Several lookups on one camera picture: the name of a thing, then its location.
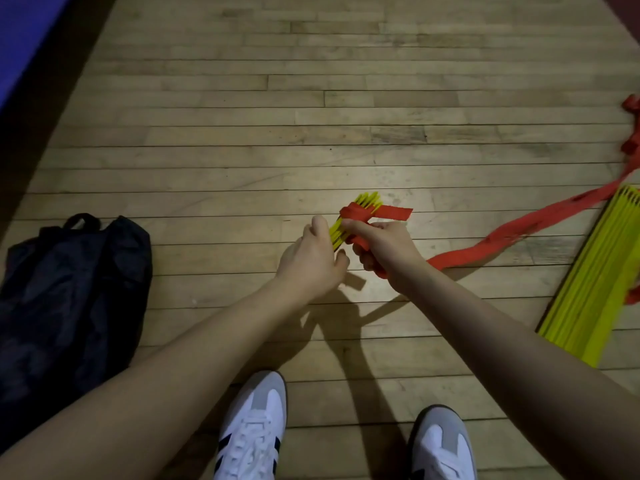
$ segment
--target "wooden floor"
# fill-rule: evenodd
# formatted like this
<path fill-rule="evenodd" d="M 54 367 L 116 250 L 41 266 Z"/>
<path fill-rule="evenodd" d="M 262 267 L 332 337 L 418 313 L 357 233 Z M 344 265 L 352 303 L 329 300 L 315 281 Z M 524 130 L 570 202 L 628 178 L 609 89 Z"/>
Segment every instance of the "wooden floor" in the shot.
<path fill-rule="evenodd" d="M 601 0 L 118 0 L 2 245 L 76 212 L 144 226 L 141 360 L 361 191 L 414 208 L 430 257 L 610 181 L 638 88 L 640 50 Z M 597 213 L 452 275 L 533 328 Z M 482 480 L 558 478 L 416 308 L 351 268 L 237 378 L 288 381 L 279 478 L 398 477 L 432 403 L 466 420 Z M 640 392 L 638 309 L 617 328 L 602 368 Z M 200 475 L 222 412 L 162 479 Z"/>

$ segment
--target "white sneaker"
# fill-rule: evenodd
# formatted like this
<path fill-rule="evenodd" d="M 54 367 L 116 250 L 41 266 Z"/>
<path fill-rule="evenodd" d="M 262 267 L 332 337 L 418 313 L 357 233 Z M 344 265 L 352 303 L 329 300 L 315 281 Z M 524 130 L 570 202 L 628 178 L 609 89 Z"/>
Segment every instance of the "white sneaker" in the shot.
<path fill-rule="evenodd" d="M 464 422 L 436 404 L 423 410 L 409 437 L 410 480 L 477 480 Z"/>
<path fill-rule="evenodd" d="M 284 379 L 277 372 L 256 372 L 222 423 L 214 480 L 274 478 L 286 423 Z"/>

